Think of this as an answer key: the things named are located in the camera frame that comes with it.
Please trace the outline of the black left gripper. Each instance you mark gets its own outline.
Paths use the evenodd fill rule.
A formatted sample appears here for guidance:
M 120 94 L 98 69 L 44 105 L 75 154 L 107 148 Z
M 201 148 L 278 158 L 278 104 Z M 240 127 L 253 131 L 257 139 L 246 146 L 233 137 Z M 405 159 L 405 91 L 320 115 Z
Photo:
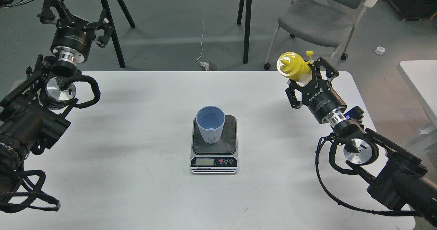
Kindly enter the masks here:
M 57 26 L 51 52 L 57 56 L 59 50 L 70 48 L 77 52 L 78 63 L 83 63 L 88 60 L 93 41 L 100 48 L 105 48 L 111 38 L 113 26 L 105 20 L 106 15 L 107 10 L 103 9 L 98 21 L 83 25 L 83 20 L 71 14 L 64 0 L 44 0 L 38 17 L 42 24 Z M 103 31 L 103 35 L 96 35 L 96 31 L 99 30 Z

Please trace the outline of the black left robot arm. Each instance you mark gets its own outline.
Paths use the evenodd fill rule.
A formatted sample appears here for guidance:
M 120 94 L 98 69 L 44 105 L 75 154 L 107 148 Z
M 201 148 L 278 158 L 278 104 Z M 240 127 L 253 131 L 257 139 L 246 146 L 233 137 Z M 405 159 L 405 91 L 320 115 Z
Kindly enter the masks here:
M 97 81 L 77 65 L 87 61 L 92 42 L 108 44 L 113 26 L 106 14 L 88 22 L 71 14 L 64 0 L 44 0 L 38 17 L 56 25 L 53 56 L 39 55 L 34 69 L 26 69 L 27 79 L 1 100 L 1 211 L 59 210 L 60 201 L 42 191 L 45 172 L 26 171 L 24 161 L 55 145 L 71 124 L 66 117 L 73 108 L 100 100 Z

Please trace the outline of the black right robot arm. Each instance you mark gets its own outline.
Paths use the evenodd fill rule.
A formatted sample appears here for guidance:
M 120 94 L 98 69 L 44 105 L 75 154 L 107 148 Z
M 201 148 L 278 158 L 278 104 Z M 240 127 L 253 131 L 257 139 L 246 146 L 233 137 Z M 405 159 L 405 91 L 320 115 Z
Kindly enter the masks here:
M 339 72 L 325 59 L 305 61 L 294 52 L 277 60 L 278 72 L 288 79 L 285 93 L 294 109 L 306 106 L 318 123 L 328 123 L 332 132 L 319 139 L 315 151 L 315 170 L 324 192 L 338 205 L 374 215 L 416 216 L 437 223 L 436 184 L 425 177 L 422 160 L 400 145 L 363 125 L 364 110 L 347 104 L 332 86 Z M 330 142 L 330 166 L 345 175 L 358 175 L 368 183 L 367 193 L 387 211 L 366 210 L 345 203 L 324 185 L 319 171 L 319 156 Z

